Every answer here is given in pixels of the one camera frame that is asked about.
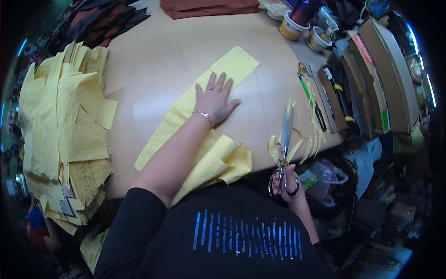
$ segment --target dark brown fabric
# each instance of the dark brown fabric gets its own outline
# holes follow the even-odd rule
[[[257,0],[161,0],[173,19],[259,12]]]
[[[90,11],[86,11],[86,12],[78,12],[76,14],[76,16],[73,18],[73,21],[71,22],[70,28],[75,26],[76,23],[78,23],[79,21],[81,21],[82,19],[91,16],[92,14],[94,14],[96,11],[98,10],[98,8],[94,8]]]
[[[108,46],[113,38],[147,19],[145,12],[145,8],[137,11],[120,0],[95,0],[74,17],[66,31],[66,44],[76,40],[90,48]]]
[[[114,25],[114,22],[119,20],[121,12],[125,10],[125,6],[122,4],[117,5],[114,7],[108,15],[106,15],[101,21],[99,21],[97,24],[91,27],[91,30],[99,30],[103,29],[105,27],[109,27],[111,25]]]

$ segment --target black shirt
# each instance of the black shirt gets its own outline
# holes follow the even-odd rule
[[[330,278],[299,217],[253,190],[213,185],[167,211],[151,192],[128,191],[94,278]]]

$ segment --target metal ruler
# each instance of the metal ruler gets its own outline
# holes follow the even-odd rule
[[[331,108],[330,103],[327,100],[327,96],[324,93],[322,82],[318,75],[318,69],[316,68],[316,64],[309,63],[310,71],[313,74],[314,82],[316,83],[316,87],[319,90],[319,95],[322,99],[322,104],[324,105],[325,114],[327,115],[328,125],[330,126],[331,133],[336,133],[336,123],[333,117],[331,116]]]

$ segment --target bracelet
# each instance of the bracelet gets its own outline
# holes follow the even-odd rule
[[[203,115],[204,117],[206,117],[206,119],[209,121],[209,123],[211,124],[212,127],[215,126],[215,123],[212,121],[212,119],[209,117],[209,114],[202,112],[201,110],[194,110],[194,112],[197,112],[201,115]]]

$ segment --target stack of yellow fabric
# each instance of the stack of yellow fabric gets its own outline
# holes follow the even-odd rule
[[[105,198],[112,174],[107,129],[118,102],[103,95],[108,50],[82,43],[28,70],[19,102],[23,169],[44,213],[74,235]]]

